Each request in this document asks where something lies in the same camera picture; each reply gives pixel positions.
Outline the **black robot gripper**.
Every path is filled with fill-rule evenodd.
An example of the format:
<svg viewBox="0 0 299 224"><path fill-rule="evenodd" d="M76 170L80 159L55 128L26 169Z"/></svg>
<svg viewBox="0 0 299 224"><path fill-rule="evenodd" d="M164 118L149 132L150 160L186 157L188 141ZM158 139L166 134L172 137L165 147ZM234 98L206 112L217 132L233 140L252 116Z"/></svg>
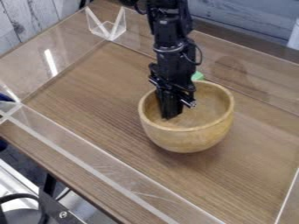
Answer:
<svg viewBox="0 0 299 224"><path fill-rule="evenodd" d="M149 82L154 86L161 117L170 119L182 112L182 107L196 105L192 75L196 72L196 50L154 49L156 62L149 64Z"/></svg>

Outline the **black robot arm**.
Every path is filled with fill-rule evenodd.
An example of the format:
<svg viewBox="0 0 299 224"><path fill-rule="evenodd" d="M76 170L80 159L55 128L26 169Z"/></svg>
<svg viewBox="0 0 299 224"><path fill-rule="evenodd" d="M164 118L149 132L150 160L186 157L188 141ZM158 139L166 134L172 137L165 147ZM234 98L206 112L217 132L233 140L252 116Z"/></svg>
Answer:
<svg viewBox="0 0 299 224"><path fill-rule="evenodd" d="M196 73L196 44L188 37L192 32L192 16L186 0L144 0L145 9L138 8L140 0L118 0L146 15L153 35L156 62L148 65L149 82L154 85L154 96L162 119L174 118L182 107L196 105L196 91L192 76Z"/></svg>

